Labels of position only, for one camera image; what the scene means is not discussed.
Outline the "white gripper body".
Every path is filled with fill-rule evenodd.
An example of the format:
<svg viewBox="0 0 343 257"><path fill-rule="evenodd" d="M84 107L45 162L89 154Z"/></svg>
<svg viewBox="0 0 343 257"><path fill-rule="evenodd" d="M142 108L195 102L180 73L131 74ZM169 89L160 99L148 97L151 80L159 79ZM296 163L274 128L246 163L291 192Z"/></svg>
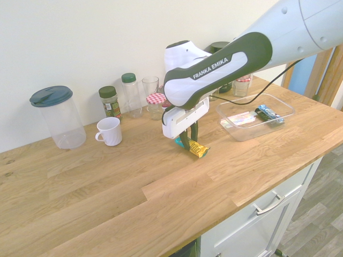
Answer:
<svg viewBox="0 0 343 257"><path fill-rule="evenodd" d="M201 100L193 109L184 110L173 107L165 111L162 118L162 131L165 137L175 139L188 127L202 118L210 108L209 98Z"/></svg>

